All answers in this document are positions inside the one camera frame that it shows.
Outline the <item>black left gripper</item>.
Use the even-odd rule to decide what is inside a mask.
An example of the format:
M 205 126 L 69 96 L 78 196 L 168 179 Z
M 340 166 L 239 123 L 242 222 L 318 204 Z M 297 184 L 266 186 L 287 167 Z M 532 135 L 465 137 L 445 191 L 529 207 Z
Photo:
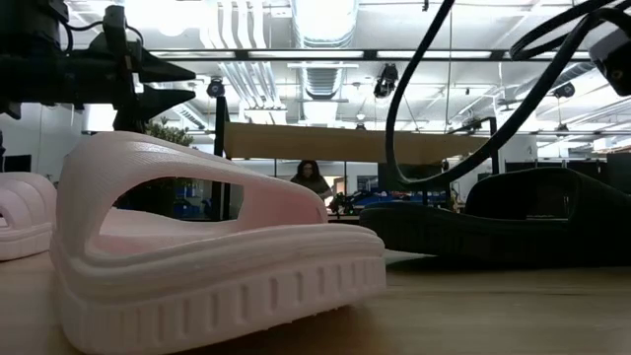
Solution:
M 22 118 L 21 104 L 53 107 L 110 104 L 115 130 L 142 132 L 144 121 L 196 97 L 193 91 L 134 91 L 133 56 L 142 42 L 129 45 L 124 8 L 109 6 L 100 21 L 74 27 L 65 4 L 0 4 L 0 114 Z M 142 49 L 142 83 L 193 80 L 196 74 Z

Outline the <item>pink foam slide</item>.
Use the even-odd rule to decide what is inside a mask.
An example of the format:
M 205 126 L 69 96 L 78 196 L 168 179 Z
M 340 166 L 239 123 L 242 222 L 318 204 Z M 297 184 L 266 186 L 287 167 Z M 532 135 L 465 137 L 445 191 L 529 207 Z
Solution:
M 0 261 L 49 250 L 56 189 L 34 173 L 0 173 Z
M 237 218 L 119 209 L 158 178 L 236 184 Z M 58 316 L 89 354 L 165 355 L 337 309 L 386 286 L 385 246 L 311 190 L 149 135 L 102 132 L 65 158 L 50 258 Z

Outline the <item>black foam slide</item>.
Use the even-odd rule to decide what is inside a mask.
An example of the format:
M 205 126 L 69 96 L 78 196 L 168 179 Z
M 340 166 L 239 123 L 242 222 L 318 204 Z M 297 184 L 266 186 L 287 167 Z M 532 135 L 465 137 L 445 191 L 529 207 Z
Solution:
M 379 202 L 359 223 L 396 251 L 537 266 L 631 265 L 631 195 L 565 168 L 483 179 L 461 213 Z

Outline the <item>wooden shelf with black legs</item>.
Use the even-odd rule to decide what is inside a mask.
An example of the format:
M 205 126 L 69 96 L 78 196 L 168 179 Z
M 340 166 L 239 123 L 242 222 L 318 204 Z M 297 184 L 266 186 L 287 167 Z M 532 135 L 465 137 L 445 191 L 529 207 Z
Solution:
M 396 132 L 395 157 L 402 164 L 424 165 L 472 152 L 486 140 L 452 134 Z M 385 135 L 380 131 L 291 125 L 236 123 L 229 120 L 224 97 L 216 100 L 215 154 L 219 157 L 384 163 Z M 245 189 L 239 220 L 248 225 L 313 224 L 327 220 L 324 204 L 310 190 L 252 172 L 214 180 Z

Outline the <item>green potted plant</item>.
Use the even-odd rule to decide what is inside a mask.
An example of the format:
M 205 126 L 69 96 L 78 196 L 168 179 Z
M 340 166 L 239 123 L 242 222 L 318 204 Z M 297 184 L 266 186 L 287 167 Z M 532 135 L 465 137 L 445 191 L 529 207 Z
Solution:
M 188 147 L 193 142 L 193 137 L 187 134 L 187 128 L 179 129 L 167 126 L 165 117 L 161 117 L 159 122 L 152 121 L 146 127 L 145 133 L 184 147 Z M 159 177 L 141 182 L 123 193 L 113 206 L 118 209 L 172 217 L 177 183 L 178 177 Z

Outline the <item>person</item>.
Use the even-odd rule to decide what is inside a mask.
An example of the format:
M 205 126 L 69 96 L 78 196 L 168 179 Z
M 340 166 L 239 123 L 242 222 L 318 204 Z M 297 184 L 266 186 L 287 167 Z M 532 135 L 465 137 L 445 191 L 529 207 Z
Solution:
M 317 194 L 322 201 L 332 196 L 331 188 L 320 174 L 316 161 L 303 160 L 297 166 L 297 172 L 291 178 L 291 182 L 308 188 Z

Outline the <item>blue storage bins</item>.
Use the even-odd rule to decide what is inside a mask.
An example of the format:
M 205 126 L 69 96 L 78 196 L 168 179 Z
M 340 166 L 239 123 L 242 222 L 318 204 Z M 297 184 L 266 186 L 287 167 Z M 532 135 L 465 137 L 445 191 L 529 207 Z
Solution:
M 430 206 L 447 207 L 449 205 L 445 191 L 429 192 L 390 192 L 390 191 L 357 191 L 351 198 L 353 206 L 367 206 L 377 202 L 411 201 Z

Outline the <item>black overhead frame bar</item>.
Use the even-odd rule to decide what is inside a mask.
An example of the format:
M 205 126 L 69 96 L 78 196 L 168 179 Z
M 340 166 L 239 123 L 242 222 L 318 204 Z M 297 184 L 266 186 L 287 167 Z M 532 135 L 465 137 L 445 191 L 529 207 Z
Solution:
M 149 49 L 164 60 L 192 61 L 406 61 L 412 49 Z M 507 50 L 429 49 L 425 61 L 504 62 L 513 61 Z

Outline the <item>black wall monitor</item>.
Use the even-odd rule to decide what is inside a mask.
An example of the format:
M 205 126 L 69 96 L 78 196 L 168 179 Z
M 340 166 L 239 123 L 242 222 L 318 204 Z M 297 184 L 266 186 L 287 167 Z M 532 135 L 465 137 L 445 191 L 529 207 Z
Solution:
M 30 173 L 32 171 L 31 155 L 14 155 L 3 158 L 2 170 L 4 173 Z

